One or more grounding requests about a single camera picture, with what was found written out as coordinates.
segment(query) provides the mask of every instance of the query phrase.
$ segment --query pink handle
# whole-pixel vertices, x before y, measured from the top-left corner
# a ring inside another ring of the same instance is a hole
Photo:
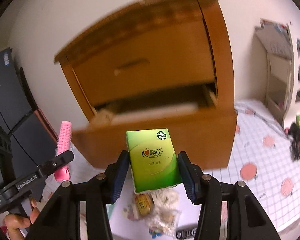
[[[57,146],[57,155],[70,149],[71,141],[71,128],[72,123],[63,121],[60,127],[58,146]],[[70,172],[68,166],[64,166],[61,169],[57,170],[54,173],[54,178],[56,181],[65,181],[70,179]]]

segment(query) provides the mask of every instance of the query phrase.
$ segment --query bedsheet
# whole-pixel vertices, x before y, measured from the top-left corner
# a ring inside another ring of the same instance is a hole
[[[225,183],[245,181],[277,231],[287,233],[300,220],[300,161],[292,161],[291,141],[260,101],[237,101],[235,109],[238,120],[228,167],[204,173]]]

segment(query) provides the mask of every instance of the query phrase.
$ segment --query screw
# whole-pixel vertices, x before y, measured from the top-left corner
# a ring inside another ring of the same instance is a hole
[[[103,180],[106,178],[106,175],[104,173],[99,173],[97,176],[96,176],[97,179],[99,180]]]
[[[245,186],[246,186],[246,183],[245,183],[244,181],[242,181],[242,180],[239,180],[239,181],[238,181],[238,186],[239,186],[239,187],[245,187]]]
[[[202,175],[202,178],[206,181],[210,180],[211,179],[211,176],[209,174],[203,174]]]
[[[61,184],[62,187],[69,187],[70,185],[71,185],[71,182],[69,180],[66,180]]]

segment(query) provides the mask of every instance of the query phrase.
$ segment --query human hand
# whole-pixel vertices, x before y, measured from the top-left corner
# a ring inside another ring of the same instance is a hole
[[[24,240],[22,233],[20,232],[19,228],[28,228],[31,223],[33,224],[37,217],[40,214],[39,209],[37,208],[36,200],[31,200],[31,205],[34,208],[30,214],[29,218],[24,218],[18,215],[9,214],[6,215],[4,218],[4,222],[7,227],[7,231],[9,233],[9,238],[11,240]]]

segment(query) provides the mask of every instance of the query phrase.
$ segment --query pink polka dot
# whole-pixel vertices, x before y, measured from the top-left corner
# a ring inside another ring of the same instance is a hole
[[[268,148],[274,148],[275,140],[272,136],[267,135],[263,138],[263,146]]]
[[[240,134],[240,126],[239,126],[239,125],[237,125],[237,126],[235,127],[235,133]]]
[[[281,184],[281,194],[284,196],[289,196],[293,190],[293,181],[290,178],[286,178]]]
[[[253,111],[252,109],[246,109],[246,111],[244,111],[246,114],[255,114],[256,112],[255,111]]]
[[[257,174],[257,166],[254,163],[246,163],[240,171],[240,176],[245,180],[253,179]]]
[[[221,223],[226,222],[228,219],[228,203],[222,201],[221,203]]]

